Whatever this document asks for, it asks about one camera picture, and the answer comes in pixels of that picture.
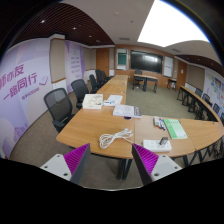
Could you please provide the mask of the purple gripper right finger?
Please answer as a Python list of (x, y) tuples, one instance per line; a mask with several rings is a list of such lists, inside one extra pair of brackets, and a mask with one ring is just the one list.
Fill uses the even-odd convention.
[(132, 155), (143, 185), (148, 185), (181, 170), (181, 167), (169, 156), (157, 155), (137, 144), (132, 144)]

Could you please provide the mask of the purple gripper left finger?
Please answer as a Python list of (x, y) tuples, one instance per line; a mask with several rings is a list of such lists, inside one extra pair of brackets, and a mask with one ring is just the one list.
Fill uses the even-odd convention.
[(85, 144), (71, 152), (56, 154), (41, 169), (72, 183), (79, 184), (90, 156), (90, 144)]

